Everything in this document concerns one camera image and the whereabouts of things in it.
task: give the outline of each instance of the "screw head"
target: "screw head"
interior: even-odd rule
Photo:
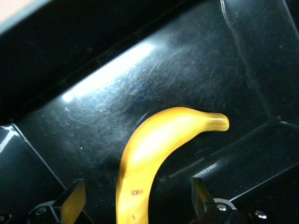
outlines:
[[[226,211],[226,210],[227,210],[227,207],[226,207],[224,204],[218,204],[218,205],[217,205],[217,208],[218,208],[220,211]]]
[[[47,207],[41,207],[34,211],[34,214],[36,216],[40,216],[41,214],[45,213],[47,211]]]
[[[268,216],[266,213],[264,213],[263,211],[256,211],[254,213],[258,218],[261,218],[261,219],[267,219]]]

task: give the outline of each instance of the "metal screw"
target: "metal screw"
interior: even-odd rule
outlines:
[[[39,216],[39,215],[45,213],[46,211],[47,211],[47,207],[41,207],[41,208],[38,208],[38,209],[34,212],[34,214],[37,215],[37,216]]]
[[[6,221],[5,216],[0,216],[0,223],[3,223],[3,222],[5,222],[5,221]]]
[[[226,210],[227,210],[227,208],[226,208],[226,206],[225,206],[224,204],[218,204],[218,205],[217,205],[217,208],[218,208],[220,211],[226,211]]]
[[[263,211],[256,211],[255,215],[261,219],[267,219],[267,215]]]

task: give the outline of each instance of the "scratched plastic surface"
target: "scratched plastic surface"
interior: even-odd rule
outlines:
[[[115,223],[121,154],[146,118],[184,105],[227,115],[229,131],[200,134],[156,175],[150,223],[188,223],[192,176],[234,199],[298,164],[298,49],[281,0],[199,1],[17,126],[64,185],[85,179],[95,223]]]

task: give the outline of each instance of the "banana peel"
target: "banana peel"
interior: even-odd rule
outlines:
[[[228,118],[186,107],[173,107],[144,121],[129,139],[116,186],[116,223],[148,224],[150,189],[164,160],[201,132],[226,131]]]

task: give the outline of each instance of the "yellow banana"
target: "yellow banana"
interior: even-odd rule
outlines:
[[[163,161],[201,132],[226,131],[228,118],[173,107],[144,121],[128,141],[116,187],[116,223],[148,224],[150,189]]]

